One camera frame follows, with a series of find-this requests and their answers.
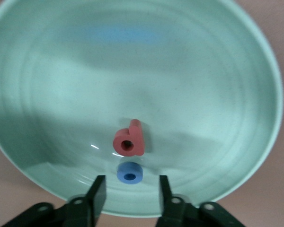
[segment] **blue ring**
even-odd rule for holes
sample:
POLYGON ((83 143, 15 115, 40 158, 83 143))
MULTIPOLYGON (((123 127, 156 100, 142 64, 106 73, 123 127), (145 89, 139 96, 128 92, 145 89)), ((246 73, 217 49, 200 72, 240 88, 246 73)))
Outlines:
POLYGON ((124 162, 118 167, 117 177, 123 183, 139 183, 143 179, 143 169, 135 162, 124 162))

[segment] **pink surface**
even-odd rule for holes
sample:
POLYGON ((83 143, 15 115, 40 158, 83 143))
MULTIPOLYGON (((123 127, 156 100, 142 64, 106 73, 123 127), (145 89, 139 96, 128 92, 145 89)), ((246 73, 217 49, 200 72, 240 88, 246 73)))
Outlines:
POLYGON ((141 156, 144 154, 144 139, 141 122, 133 119, 128 129, 121 129, 115 134, 113 146, 123 156, 141 156))
MULTIPOLYGON (((284 0, 238 0, 270 41, 284 81, 284 0)), ((22 175, 0 152, 0 226, 31 205, 64 201, 22 175)), ((284 120, 277 142, 260 169, 219 203, 247 227, 284 227, 284 120)), ((98 227, 151 227, 156 218, 101 215, 98 227)))

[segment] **bowl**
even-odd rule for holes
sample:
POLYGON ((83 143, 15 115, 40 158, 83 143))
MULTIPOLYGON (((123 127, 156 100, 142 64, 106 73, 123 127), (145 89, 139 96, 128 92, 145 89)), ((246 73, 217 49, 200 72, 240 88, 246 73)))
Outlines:
POLYGON ((103 212, 157 217, 159 175, 198 206, 261 166, 283 113, 268 41, 230 0, 6 0, 0 149, 63 199, 106 175, 103 212), (142 156, 113 147, 141 122, 142 156), (136 184, 118 166, 143 170, 136 184))

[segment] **red foam block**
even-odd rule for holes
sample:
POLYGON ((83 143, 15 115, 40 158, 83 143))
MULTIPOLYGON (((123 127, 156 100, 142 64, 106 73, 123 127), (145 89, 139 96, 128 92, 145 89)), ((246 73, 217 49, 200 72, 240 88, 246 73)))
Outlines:
POLYGON ((128 129, 121 129, 115 134, 113 146, 122 156, 141 156, 144 154, 145 144, 141 122, 133 119, 128 129))

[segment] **table surface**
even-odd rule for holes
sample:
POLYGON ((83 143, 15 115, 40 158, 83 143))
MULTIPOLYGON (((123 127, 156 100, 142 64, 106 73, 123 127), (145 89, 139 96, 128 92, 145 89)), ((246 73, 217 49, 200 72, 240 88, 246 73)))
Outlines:
MULTIPOLYGON (((284 83, 284 0, 237 0, 262 29, 277 56, 284 83)), ((0 226, 38 202, 65 202, 20 173, 0 151, 0 226)), ((284 118, 275 146, 260 169, 219 203, 247 227, 284 227, 284 118)), ((155 226, 156 218, 101 215, 98 227, 155 226)))

